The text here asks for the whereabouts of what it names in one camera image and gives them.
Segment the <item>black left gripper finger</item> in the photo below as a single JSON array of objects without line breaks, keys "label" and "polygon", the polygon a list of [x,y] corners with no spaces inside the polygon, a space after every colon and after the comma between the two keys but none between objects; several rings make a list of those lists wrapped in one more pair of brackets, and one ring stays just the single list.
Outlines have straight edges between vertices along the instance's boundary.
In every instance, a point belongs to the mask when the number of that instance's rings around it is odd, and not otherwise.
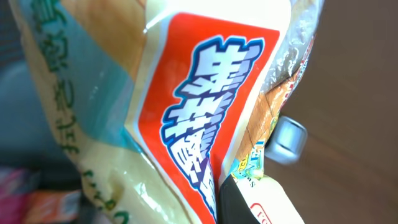
[{"label": "black left gripper finger", "polygon": [[220,187],[217,209],[218,224],[259,224],[231,175]]}]

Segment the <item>yellow orange snack bag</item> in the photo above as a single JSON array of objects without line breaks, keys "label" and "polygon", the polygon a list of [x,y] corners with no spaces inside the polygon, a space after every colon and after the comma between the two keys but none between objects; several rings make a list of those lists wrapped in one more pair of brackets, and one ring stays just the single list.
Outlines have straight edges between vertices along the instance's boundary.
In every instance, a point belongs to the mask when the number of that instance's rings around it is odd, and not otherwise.
[{"label": "yellow orange snack bag", "polygon": [[218,223],[231,175],[259,223],[302,223],[265,144],[323,0],[12,0],[56,143],[113,223]]}]

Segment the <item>red purple tissue pack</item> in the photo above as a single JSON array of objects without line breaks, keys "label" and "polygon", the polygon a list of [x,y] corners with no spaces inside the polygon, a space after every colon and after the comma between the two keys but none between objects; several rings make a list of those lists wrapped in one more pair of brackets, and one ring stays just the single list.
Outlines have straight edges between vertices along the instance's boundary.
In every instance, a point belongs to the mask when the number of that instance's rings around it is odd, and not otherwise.
[{"label": "red purple tissue pack", "polygon": [[1,224],[71,223],[81,191],[39,190],[40,174],[1,167]]}]

